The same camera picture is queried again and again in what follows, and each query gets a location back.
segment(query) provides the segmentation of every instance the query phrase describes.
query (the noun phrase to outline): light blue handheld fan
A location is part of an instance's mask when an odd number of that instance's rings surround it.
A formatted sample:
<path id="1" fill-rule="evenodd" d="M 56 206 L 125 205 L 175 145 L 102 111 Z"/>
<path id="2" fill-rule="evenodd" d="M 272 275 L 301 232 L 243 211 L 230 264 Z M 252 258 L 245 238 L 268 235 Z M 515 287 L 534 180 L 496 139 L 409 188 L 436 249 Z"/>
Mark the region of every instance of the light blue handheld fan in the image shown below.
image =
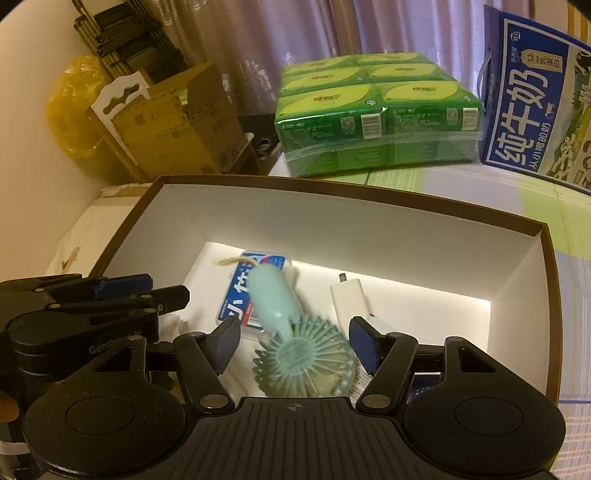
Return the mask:
<path id="1" fill-rule="evenodd" d="M 346 395 L 355 374 L 355 354 L 340 329 L 328 320 L 305 315 L 285 276 L 271 264 L 258 264 L 248 289 L 263 329 L 254 373 L 268 397 Z"/>

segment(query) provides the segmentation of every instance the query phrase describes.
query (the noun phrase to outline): white charger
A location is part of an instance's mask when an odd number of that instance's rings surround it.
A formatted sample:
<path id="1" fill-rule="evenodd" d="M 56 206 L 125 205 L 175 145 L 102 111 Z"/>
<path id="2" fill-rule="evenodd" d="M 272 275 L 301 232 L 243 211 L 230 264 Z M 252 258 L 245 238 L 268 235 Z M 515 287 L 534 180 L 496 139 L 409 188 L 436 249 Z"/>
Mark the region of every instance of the white charger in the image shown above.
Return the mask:
<path id="1" fill-rule="evenodd" d="M 361 282 L 358 278 L 347 280 L 347 275 L 339 274 L 339 283 L 330 287 L 333 303 L 335 304 L 336 317 L 343 334 L 349 339 L 349 322 L 355 316 L 369 320 L 369 305 L 363 293 Z"/>

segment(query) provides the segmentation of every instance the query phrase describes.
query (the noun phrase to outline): blue milk box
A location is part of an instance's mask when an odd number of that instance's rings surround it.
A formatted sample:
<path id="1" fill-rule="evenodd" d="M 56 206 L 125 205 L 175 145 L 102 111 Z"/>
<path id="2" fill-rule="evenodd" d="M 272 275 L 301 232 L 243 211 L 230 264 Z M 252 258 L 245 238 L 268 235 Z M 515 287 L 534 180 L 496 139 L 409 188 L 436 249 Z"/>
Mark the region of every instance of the blue milk box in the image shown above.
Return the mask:
<path id="1" fill-rule="evenodd" d="M 591 194 L 591 47 L 484 8 L 482 162 Z"/>

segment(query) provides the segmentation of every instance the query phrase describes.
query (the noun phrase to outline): yellow plastic bag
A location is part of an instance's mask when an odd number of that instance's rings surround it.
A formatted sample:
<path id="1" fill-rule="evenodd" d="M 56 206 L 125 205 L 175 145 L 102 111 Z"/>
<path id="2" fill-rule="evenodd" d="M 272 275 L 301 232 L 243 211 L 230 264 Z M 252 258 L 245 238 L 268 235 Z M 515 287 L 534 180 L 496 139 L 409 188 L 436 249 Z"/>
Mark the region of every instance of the yellow plastic bag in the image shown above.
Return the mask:
<path id="1" fill-rule="evenodd" d="M 87 112 L 110 82 L 97 57 L 82 55 L 57 82 L 46 117 L 61 149 L 88 175 L 110 184 L 129 183 L 129 174 L 102 141 Z"/>

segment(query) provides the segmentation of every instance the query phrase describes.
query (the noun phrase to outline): brown box rim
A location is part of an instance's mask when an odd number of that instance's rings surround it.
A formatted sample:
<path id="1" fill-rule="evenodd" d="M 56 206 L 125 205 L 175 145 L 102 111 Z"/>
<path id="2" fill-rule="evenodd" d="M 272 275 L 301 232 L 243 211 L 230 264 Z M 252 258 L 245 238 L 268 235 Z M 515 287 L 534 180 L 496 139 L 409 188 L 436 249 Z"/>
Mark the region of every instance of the brown box rim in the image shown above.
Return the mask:
<path id="1" fill-rule="evenodd" d="M 550 314 L 550 346 L 548 353 L 548 378 L 546 382 L 546 396 L 554 403 L 558 403 L 560 380 L 562 372 L 562 313 L 560 304 L 560 288 L 558 286 L 558 269 L 554 257 L 554 248 L 548 225 L 536 220 L 528 219 L 508 212 L 458 202 L 442 197 L 434 197 L 423 193 L 392 190 L 381 187 L 338 183 L 333 181 L 310 180 L 285 177 L 262 177 L 245 175 L 177 175 L 159 177 L 138 201 L 127 218 L 123 221 L 113 238 L 106 246 L 90 276 L 102 275 L 123 241 L 165 185 L 199 184 L 220 185 L 234 187 L 252 187 L 270 190 L 288 190 L 303 193 L 316 193 L 336 197 L 348 197 L 370 202 L 387 203 L 428 212 L 441 213 L 467 220 L 473 220 L 487 225 L 494 225 L 529 236 L 540 234 L 546 278 L 548 283 L 548 299 Z"/>

